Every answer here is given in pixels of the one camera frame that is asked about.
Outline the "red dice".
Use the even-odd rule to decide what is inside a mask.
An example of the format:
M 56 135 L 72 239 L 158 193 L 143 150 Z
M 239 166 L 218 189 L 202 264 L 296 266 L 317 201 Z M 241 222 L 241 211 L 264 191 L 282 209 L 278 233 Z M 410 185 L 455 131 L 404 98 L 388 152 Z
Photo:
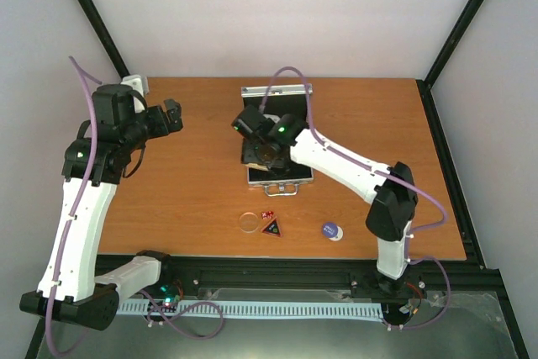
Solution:
M 274 213 L 272 211 L 265 211 L 261 213 L 262 219 L 271 219 L 274 217 Z

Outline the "purple round blind button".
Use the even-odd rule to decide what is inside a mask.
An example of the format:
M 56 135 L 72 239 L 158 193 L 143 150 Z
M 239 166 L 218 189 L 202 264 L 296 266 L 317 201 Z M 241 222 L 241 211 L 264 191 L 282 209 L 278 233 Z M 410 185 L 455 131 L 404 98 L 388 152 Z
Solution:
M 326 222 L 322 225 L 322 234 L 327 238 L 335 238 L 339 234 L 340 227 L 333 222 Z

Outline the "white round button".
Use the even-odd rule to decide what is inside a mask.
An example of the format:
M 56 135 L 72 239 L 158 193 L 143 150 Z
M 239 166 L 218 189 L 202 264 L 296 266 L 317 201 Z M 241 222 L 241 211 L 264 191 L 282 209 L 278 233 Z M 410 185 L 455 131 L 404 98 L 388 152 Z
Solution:
M 341 240 L 343 237 L 343 229 L 336 225 L 332 224 L 326 228 L 327 236 L 332 241 L 338 241 Z

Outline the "blue gold card deck box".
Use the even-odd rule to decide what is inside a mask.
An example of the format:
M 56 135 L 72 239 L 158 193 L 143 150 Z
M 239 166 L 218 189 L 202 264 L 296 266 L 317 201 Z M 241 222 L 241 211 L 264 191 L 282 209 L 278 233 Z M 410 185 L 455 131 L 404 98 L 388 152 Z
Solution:
M 262 172 L 269 172 L 271 168 L 258 158 L 251 156 L 242 156 L 241 163 L 249 169 L 258 170 Z

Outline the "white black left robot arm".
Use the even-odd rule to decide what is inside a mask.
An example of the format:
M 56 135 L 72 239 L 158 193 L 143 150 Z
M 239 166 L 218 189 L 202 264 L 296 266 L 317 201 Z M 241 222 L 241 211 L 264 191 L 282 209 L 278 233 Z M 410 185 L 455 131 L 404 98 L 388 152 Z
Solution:
M 102 85 L 91 96 L 89 120 L 66 149 L 61 218 L 50 261 L 36 291 L 22 295 L 29 314 L 87 329 L 105 330 L 119 306 L 149 287 L 169 292 L 175 273 L 169 255 L 144 250 L 128 263 L 98 276 L 98 247 L 108 208 L 135 151 L 148 140 L 182 129 L 180 104 L 167 99 L 149 106 L 127 84 Z

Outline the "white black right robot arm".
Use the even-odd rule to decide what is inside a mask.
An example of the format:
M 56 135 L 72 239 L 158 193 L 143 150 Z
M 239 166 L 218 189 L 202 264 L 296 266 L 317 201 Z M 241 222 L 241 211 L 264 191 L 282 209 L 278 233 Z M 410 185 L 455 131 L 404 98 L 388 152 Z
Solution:
M 257 158 L 266 168 L 284 161 L 307 166 L 349 188 L 369 204 L 366 226 L 377 237 L 377 271 L 393 280 L 403 276 L 408 266 L 405 237 L 418 202 L 408 166 L 368 160 L 330 142 L 292 114 L 275 121 L 248 105 L 231 126 L 257 148 Z

